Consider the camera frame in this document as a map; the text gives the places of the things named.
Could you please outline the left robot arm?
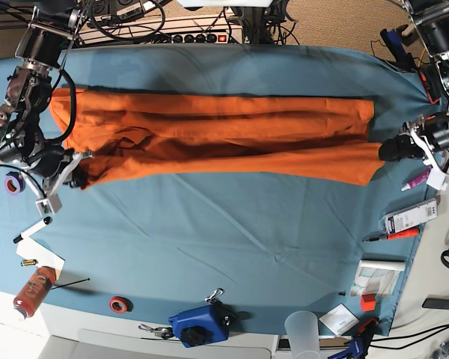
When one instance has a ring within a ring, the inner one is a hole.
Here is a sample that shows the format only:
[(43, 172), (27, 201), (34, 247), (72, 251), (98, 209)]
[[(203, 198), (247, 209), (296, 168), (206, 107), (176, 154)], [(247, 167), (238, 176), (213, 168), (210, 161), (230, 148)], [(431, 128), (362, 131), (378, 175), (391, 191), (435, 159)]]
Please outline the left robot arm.
[(404, 123), (400, 134), (409, 136), (411, 143), (424, 153), (423, 163), (431, 167), (427, 185), (444, 191), (449, 183), (449, 162), (439, 165), (435, 154), (449, 150), (449, 1), (402, 1), (401, 7), (409, 13), (415, 33), (437, 72), (448, 98), (448, 109)]

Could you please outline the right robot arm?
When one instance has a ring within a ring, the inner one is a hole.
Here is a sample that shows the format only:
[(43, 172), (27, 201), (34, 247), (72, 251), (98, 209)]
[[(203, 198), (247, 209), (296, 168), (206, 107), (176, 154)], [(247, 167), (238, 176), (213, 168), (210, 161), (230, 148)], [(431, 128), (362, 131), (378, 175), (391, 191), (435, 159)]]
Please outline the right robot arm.
[[(17, 181), (17, 191), (26, 185), (31, 188), (42, 216), (61, 209), (58, 190), (62, 185), (72, 188), (85, 185), (78, 166), (94, 155), (90, 150), (79, 152), (63, 146), (74, 129), (77, 115), (76, 85), (64, 65), (92, 4), (92, 1), (36, 3), (15, 53), (22, 64), (9, 76), (0, 105), (0, 167), (10, 169), (6, 182)], [(52, 100), (53, 70), (68, 85), (70, 120), (61, 135), (46, 138), (40, 128), (40, 115)]]

